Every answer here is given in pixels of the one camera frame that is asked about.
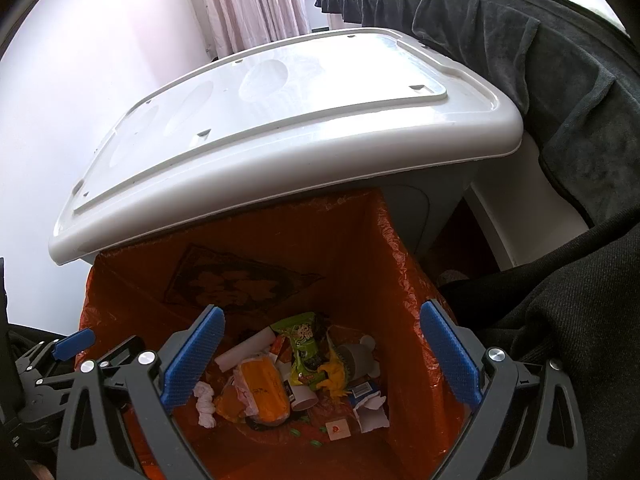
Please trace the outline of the orange white plastic bag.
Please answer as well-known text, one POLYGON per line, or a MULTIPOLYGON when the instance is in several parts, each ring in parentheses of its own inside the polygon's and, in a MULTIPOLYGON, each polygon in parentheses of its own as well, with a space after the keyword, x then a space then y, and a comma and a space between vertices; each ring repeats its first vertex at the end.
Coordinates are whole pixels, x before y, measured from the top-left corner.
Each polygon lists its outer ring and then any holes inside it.
POLYGON ((250 419, 269 427, 280 426, 291 414, 280 372, 265 354, 251 356, 233 369, 214 407, 229 422, 250 419))

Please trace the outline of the pink patterned curtain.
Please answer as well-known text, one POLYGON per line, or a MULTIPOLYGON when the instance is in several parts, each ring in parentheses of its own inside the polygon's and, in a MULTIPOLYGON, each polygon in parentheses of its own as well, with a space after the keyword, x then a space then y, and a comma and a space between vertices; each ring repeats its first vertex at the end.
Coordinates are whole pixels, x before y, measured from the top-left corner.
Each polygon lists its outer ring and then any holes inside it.
POLYGON ((305 0, 202 0, 217 58, 311 32, 305 0))

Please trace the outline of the white crumpled tissue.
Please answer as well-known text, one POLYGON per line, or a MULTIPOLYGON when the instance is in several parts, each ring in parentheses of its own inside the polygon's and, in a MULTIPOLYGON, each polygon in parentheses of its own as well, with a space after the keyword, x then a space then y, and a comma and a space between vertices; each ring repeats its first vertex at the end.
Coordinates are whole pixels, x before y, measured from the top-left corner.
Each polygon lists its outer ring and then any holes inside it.
POLYGON ((193 389, 198 411, 198 424, 206 429, 216 426, 214 405, 214 390, 207 382, 197 382, 193 389))

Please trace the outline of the orange trash bag liner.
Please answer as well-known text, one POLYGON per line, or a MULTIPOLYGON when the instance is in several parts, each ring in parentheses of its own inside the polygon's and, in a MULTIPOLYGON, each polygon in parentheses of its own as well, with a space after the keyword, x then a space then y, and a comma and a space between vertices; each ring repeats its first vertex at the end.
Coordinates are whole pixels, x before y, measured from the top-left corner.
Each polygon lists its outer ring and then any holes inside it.
POLYGON ((134 335, 158 349, 211 305, 226 316, 224 349, 304 312, 337 344, 369 335, 386 428, 331 441, 324 424, 352 412, 329 399, 264 431, 228 420, 203 428, 193 405, 175 420, 217 479, 426 479, 463 422, 420 330, 422 304, 437 297, 369 191, 253 209, 99 255, 80 326, 96 335, 90 359, 134 335))

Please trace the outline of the green snack bag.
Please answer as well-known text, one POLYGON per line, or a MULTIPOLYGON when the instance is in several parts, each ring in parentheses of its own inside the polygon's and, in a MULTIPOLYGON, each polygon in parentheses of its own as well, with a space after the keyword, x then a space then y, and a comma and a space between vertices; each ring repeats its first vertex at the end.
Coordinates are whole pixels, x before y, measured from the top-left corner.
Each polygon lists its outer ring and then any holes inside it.
POLYGON ((290 383, 306 386, 311 390, 319 388, 326 379, 326 372, 320 370, 324 357, 314 338, 314 312, 305 312, 285 318, 270 325, 277 335, 288 338, 292 348, 290 383))

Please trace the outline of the torn white blue carton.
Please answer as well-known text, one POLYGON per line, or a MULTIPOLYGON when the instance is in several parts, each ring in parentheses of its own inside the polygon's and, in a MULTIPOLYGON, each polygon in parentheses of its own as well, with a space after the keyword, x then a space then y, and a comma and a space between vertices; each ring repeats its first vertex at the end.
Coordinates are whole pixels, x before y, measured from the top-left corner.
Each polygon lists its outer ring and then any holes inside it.
POLYGON ((390 426, 385 411, 386 396, 374 382, 362 382, 348 388, 347 395, 362 434, 390 426))

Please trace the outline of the small white card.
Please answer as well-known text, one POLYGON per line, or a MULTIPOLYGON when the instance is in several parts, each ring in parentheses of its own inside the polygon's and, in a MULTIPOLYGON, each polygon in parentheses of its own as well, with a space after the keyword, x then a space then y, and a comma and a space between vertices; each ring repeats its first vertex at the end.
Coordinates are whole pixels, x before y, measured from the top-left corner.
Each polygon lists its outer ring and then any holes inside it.
POLYGON ((352 435, 346 418, 334 419, 326 423, 326 435, 331 441, 349 438, 352 435))

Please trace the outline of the grey paper cup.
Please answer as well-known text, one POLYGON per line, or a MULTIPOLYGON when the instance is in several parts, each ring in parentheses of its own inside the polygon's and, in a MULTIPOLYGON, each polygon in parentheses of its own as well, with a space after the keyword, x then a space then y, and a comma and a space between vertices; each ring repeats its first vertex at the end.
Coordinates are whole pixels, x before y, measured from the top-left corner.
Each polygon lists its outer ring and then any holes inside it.
POLYGON ((354 380, 369 376, 378 378, 381 374, 380 363, 374 358, 373 350, 376 342, 373 337, 364 335, 356 344, 340 344, 336 348, 337 355, 341 358, 344 367, 346 380, 354 380))

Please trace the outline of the white plastic bin lid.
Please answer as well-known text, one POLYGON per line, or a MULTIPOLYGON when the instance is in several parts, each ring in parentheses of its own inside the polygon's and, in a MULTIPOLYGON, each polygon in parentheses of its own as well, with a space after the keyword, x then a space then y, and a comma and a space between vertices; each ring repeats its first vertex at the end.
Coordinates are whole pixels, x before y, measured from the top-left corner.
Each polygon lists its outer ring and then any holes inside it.
POLYGON ((55 222, 57 264, 276 198, 503 157, 512 100, 402 32, 273 42, 188 73, 128 110, 55 222))

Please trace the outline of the white paper tube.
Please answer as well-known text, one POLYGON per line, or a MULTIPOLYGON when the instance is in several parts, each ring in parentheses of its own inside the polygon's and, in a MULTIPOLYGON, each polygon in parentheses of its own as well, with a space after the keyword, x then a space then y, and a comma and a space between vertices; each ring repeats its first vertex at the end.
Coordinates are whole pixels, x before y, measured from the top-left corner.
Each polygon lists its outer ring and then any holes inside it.
POLYGON ((214 361, 222 372, 226 372, 227 370, 231 370, 233 367, 236 367, 243 360, 248 359, 255 354, 262 353, 265 348, 269 348, 275 340, 276 334, 273 333, 273 330, 270 327, 266 327, 247 340, 242 341, 240 344, 237 344, 224 352, 220 356, 216 356, 214 361))

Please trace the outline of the grey trash bin body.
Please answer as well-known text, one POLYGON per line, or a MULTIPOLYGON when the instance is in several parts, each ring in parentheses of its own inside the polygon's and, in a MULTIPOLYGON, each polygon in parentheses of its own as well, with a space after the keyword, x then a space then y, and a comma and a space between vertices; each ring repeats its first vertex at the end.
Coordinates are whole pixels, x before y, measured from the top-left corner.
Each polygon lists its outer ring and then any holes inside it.
POLYGON ((424 256, 471 185, 480 162, 430 167, 371 180, 383 193, 394 229, 409 252, 424 256))

